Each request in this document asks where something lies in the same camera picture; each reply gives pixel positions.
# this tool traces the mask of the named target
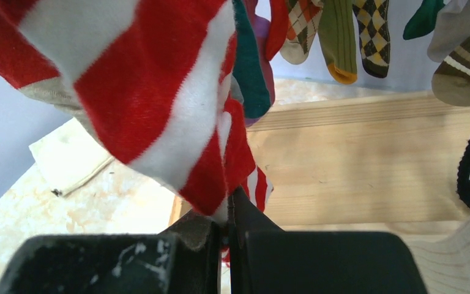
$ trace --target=teal sock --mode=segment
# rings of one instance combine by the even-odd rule
[[[437,13],[443,7],[444,0],[423,0],[419,9],[406,24],[403,39],[412,40],[433,32]]]
[[[234,0],[237,29],[237,58],[233,76],[239,83],[244,97],[244,116],[260,118],[271,107],[269,91],[258,57],[258,45],[242,0]]]

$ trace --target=white towel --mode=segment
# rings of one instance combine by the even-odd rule
[[[73,192],[113,160],[74,118],[29,145],[29,149],[57,196]]]

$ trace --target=white sock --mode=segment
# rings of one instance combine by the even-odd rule
[[[470,36],[470,0],[451,0],[437,14],[437,22],[428,57],[442,62],[457,46]]]

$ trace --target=cream ribbed sock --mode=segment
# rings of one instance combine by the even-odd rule
[[[437,14],[435,31],[428,47],[428,57],[442,62],[470,36],[470,0],[451,0]]]
[[[430,294],[470,293],[470,217],[439,242],[407,242]]]

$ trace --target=green sock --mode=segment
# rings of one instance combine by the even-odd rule
[[[406,24],[403,39],[412,40],[433,32],[437,13],[443,7],[444,0],[423,0],[419,9]]]
[[[319,19],[318,39],[334,80],[345,85],[354,83],[357,66],[352,0],[325,1]]]

